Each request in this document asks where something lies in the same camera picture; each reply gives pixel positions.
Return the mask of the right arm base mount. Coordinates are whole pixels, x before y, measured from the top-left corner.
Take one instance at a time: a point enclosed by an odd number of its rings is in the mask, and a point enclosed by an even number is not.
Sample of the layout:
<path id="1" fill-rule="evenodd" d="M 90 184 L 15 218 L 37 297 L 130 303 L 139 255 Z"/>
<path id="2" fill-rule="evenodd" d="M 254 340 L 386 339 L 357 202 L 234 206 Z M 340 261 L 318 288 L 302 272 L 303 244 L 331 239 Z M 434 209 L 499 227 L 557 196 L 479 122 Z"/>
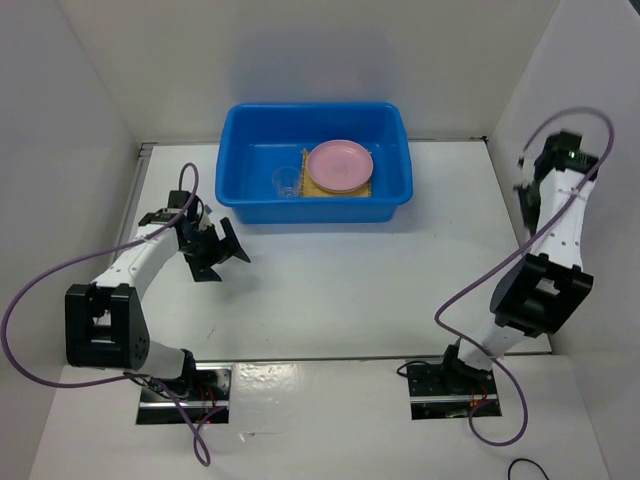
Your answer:
<path id="1" fill-rule="evenodd" d="M 444 420 L 502 415 L 497 387 L 491 376 L 483 380 L 447 379 L 439 363 L 414 359 L 401 364 L 396 374 L 407 382 L 411 419 Z"/>

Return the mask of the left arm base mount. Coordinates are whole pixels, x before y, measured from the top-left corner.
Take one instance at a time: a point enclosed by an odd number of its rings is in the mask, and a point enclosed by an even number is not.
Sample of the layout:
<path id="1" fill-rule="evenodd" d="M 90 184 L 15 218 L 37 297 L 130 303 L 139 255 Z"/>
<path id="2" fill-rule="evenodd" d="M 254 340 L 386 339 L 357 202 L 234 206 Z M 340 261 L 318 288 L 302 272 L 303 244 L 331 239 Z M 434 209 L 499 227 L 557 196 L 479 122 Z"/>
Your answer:
<path id="1" fill-rule="evenodd" d="M 233 365 L 198 362 L 193 380 L 162 378 L 161 381 L 179 400 L 186 417 L 194 424 L 227 424 Z M 140 387 L 137 425 L 177 425 L 185 419 L 171 397 L 156 383 L 135 380 Z"/>

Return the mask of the clear plastic cup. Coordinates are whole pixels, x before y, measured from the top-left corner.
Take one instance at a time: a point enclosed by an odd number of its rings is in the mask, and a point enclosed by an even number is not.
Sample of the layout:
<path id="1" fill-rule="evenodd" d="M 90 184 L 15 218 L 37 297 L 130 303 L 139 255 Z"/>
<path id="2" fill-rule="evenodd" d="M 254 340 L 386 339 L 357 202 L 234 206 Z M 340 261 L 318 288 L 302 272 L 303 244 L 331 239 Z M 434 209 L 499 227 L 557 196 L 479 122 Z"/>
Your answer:
<path id="1" fill-rule="evenodd" d="M 301 190 L 302 175 L 298 168 L 282 166 L 272 175 L 272 183 L 279 198 L 298 198 Z"/>

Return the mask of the pink plastic plate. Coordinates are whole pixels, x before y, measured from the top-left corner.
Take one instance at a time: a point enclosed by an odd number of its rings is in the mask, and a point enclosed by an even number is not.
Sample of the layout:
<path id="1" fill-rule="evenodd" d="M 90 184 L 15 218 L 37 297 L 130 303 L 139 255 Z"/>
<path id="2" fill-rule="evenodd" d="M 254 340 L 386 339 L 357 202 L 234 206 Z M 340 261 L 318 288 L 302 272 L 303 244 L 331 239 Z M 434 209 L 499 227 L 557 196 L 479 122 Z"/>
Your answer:
<path id="1" fill-rule="evenodd" d="M 346 194 L 363 187 L 372 177 L 371 153 L 350 140 L 329 140 L 308 154 L 306 171 L 311 181 L 322 190 Z"/>

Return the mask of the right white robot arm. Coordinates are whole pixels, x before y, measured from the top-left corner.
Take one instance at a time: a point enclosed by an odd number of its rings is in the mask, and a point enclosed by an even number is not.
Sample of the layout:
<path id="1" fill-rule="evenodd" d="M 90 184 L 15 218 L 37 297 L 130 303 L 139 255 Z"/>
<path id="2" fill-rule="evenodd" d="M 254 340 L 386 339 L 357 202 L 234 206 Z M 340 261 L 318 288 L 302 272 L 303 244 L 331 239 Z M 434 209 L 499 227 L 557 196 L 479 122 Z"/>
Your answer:
<path id="1" fill-rule="evenodd" d="M 581 151 L 581 140 L 567 130 L 550 135 L 532 178 L 516 186 L 524 226 L 535 242 L 497 283 L 491 320 L 471 340 L 447 347 L 438 369 L 446 391 L 459 393 L 484 380 L 494 359 L 515 345 L 556 333 L 591 292 L 581 234 L 596 180 L 590 170 L 598 159 Z"/>

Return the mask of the woven bamboo mat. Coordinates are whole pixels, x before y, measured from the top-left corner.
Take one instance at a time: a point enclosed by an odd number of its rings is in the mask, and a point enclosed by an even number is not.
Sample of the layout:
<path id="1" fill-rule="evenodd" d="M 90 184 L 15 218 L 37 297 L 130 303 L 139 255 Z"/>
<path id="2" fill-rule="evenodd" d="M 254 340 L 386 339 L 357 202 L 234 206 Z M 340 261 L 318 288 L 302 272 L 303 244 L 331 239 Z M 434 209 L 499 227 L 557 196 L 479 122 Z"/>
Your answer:
<path id="1" fill-rule="evenodd" d="M 300 190 L 300 196 L 301 197 L 304 197 L 304 198 L 338 198 L 338 197 L 353 198 L 353 197 L 355 197 L 355 196 L 329 196 L 329 197 L 311 196 L 308 193 L 308 191 L 309 191 L 310 184 L 312 182 L 314 182 L 314 181 L 311 179 L 311 176 L 310 176 L 310 174 L 308 172 L 308 169 L 307 169 L 309 155 L 310 155 L 310 152 L 307 149 L 303 149 L 302 150 L 302 173 L 301 173 L 302 182 L 301 182 L 301 190 Z"/>

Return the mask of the orange plastic plate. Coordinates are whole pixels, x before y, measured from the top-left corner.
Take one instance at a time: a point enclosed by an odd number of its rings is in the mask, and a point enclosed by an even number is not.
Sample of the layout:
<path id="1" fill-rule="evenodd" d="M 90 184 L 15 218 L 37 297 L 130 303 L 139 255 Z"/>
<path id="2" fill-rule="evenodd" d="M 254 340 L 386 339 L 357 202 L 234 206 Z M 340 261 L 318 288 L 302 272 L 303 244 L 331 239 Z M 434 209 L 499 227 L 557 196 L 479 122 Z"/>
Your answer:
<path id="1" fill-rule="evenodd" d="M 370 197 L 371 182 L 368 181 L 362 185 L 359 185 L 357 188 L 347 189 L 347 190 L 328 189 L 312 182 L 310 184 L 308 193 L 311 196 L 316 196 L 316 197 L 329 197 L 329 196 Z"/>

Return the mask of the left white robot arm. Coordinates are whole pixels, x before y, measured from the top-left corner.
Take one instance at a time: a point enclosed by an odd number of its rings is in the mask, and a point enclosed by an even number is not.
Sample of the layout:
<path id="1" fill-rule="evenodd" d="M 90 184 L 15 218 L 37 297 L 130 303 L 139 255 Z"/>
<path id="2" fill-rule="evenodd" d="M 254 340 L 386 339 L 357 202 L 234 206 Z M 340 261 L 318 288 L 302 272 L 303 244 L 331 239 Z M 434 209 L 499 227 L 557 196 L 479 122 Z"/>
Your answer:
<path id="1" fill-rule="evenodd" d="M 248 262 L 231 221 L 213 225 L 199 197 L 170 192 L 167 205 L 145 214 L 131 247 L 89 284 L 65 295 L 66 358 L 74 367 L 113 369 L 163 381 L 176 399 L 204 384 L 193 354 L 155 342 L 142 300 L 166 262 L 182 255 L 196 282 L 218 282 L 214 267 L 231 258 Z"/>

